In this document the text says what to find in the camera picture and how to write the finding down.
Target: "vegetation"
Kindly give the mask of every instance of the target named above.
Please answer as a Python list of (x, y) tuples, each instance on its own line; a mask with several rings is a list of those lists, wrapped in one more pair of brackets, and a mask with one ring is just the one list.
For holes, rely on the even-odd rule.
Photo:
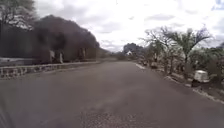
[(59, 63), (60, 56), (65, 62), (97, 56), (99, 43), (90, 31), (53, 15), (35, 18), (33, 0), (1, 0), (0, 16), (1, 57)]
[(223, 87), (221, 82), (224, 78), (224, 43), (218, 47), (197, 47), (212, 37), (206, 28), (179, 32), (161, 27), (146, 30), (145, 33), (146, 37), (141, 40), (148, 45), (140, 49), (140, 46), (134, 43), (125, 45), (123, 55), (126, 58), (127, 51), (131, 51), (132, 55), (136, 56), (131, 59), (144, 59), (149, 66), (156, 62), (156, 66), (163, 67), (165, 74), (182, 74), (185, 79), (191, 77), (195, 70), (205, 70), (211, 76), (212, 83), (215, 83), (214, 86)]

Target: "road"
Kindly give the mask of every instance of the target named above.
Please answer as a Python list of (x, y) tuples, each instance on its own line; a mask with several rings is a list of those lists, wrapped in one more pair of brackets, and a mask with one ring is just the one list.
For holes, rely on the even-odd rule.
[(132, 62), (0, 81), (13, 128), (224, 128), (224, 106)]

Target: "cloud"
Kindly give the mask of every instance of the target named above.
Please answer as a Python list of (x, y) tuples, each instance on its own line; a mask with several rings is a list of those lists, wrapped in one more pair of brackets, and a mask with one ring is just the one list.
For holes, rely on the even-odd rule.
[(223, 0), (35, 1), (40, 17), (54, 14), (73, 20), (89, 29), (102, 47), (113, 51), (121, 50), (126, 43), (139, 42), (145, 29), (161, 26), (186, 31), (206, 25), (215, 37), (223, 39), (224, 34)]
[(174, 17), (175, 16), (173, 15), (157, 14), (157, 15), (149, 16), (145, 18), (145, 20), (171, 20)]

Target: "palm tree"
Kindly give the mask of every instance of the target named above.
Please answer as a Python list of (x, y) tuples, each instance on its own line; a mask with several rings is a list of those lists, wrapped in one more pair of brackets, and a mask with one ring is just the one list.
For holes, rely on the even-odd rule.
[(201, 41), (210, 38), (211, 36), (207, 33), (205, 28), (197, 31), (196, 33), (193, 32), (192, 29), (188, 29), (186, 33), (180, 32), (167, 32), (164, 34), (167, 38), (172, 39), (175, 41), (181, 48), (184, 53), (184, 78), (187, 79), (188, 77), (188, 59), (189, 53), (191, 50)]

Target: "low wall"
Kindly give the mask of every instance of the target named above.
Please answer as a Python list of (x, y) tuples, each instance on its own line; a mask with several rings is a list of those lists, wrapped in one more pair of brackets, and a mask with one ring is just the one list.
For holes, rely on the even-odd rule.
[(59, 69), (70, 69), (98, 63), (100, 62), (77, 62), (77, 63), (65, 63), (65, 64), (0, 67), (0, 79), (14, 78), (31, 73), (48, 72)]

